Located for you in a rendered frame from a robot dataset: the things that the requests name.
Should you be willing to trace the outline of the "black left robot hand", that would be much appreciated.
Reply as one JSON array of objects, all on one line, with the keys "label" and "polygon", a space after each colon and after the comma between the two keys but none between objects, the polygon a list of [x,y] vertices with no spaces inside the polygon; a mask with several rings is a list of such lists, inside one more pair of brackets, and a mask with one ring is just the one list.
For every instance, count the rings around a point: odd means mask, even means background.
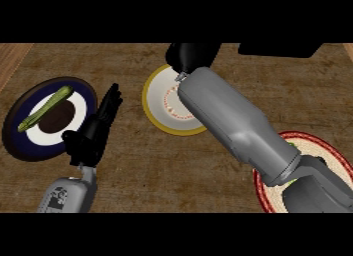
[{"label": "black left robot hand", "polygon": [[95,167],[101,161],[111,125],[123,103],[119,84],[114,83],[105,93],[98,111],[85,120],[77,131],[65,130],[62,140],[73,166]]}]

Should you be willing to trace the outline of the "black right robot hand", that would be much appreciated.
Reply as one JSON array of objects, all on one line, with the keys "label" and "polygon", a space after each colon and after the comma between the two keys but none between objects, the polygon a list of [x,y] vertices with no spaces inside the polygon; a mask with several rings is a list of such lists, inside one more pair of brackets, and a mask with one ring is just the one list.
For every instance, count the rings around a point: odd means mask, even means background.
[{"label": "black right robot hand", "polygon": [[210,67],[220,43],[172,43],[166,52],[166,62],[178,73],[191,74],[200,67]]}]

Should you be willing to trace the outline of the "white bowl with yellow rim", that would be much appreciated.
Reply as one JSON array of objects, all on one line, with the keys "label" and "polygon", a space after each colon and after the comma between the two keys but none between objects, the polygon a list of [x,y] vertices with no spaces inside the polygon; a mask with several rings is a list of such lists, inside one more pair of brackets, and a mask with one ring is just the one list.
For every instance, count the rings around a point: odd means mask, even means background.
[{"label": "white bowl with yellow rim", "polygon": [[192,136],[207,130],[184,106],[179,96],[178,73],[163,65],[150,75],[142,89],[142,108],[153,125],[176,136]]}]

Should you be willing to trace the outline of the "beige placemat with red rim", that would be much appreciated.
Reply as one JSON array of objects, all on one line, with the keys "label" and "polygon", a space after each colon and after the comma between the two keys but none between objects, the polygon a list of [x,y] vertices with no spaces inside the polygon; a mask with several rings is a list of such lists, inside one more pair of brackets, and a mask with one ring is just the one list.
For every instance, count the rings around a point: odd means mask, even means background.
[{"label": "beige placemat with red rim", "polygon": [[[328,168],[340,176],[353,191],[353,165],[330,143],[315,135],[300,131],[284,131],[280,135],[303,155],[324,158]],[[287,182],[282,186],[268,187],[262,182],[257,170],[253,170],[253,181],[263,211],[266,213],[287,213],[282,191],[293,182]]]}]

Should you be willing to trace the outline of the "blue and white plate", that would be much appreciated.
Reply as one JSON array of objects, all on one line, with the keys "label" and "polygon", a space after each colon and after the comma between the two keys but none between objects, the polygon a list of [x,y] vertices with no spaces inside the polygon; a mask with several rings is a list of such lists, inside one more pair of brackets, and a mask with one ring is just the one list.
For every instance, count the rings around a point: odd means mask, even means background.
[{"label": "blue and white plate", "polygon": [[[26,131],[20,123],[42,108],[62,86],[74,92],[67,100],[43,116]],[[74,77],[58,77],[31,87],[15,101],[2,126],[2,142],[8,153],[20,160],[37,162],[65,152],[61,135],[65,130],[77,131],[96,111],[96,93],[89,83]]]}]

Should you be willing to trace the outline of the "green zucchini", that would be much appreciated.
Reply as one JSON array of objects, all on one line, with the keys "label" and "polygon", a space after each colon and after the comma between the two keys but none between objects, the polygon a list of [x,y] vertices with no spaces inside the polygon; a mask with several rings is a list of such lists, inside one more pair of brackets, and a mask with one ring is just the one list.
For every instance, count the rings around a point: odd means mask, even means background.
[{"label": "green zucchini", "polygon": [[23,133],[30,128],[34,127],[34,125],[40,122],[45,115],[52,111],[52,109],[71,97],[74,93],[74,89],[70,85],[62,86],[55,94],[51,96],[49,100],[43,104],[43,106],[39,108],[39,110],[30,114],[24,120],[21,121],[17,131]]}]

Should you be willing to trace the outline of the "black appliance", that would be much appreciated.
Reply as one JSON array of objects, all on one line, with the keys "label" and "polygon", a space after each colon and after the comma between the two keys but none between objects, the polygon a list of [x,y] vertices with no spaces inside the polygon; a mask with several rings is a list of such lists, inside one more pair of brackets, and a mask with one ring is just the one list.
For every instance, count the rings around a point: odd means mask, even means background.
[{"label": "black appliance", "polygon": [[321,47],[321,43],[241,43],[241,55],[309,58]]}]

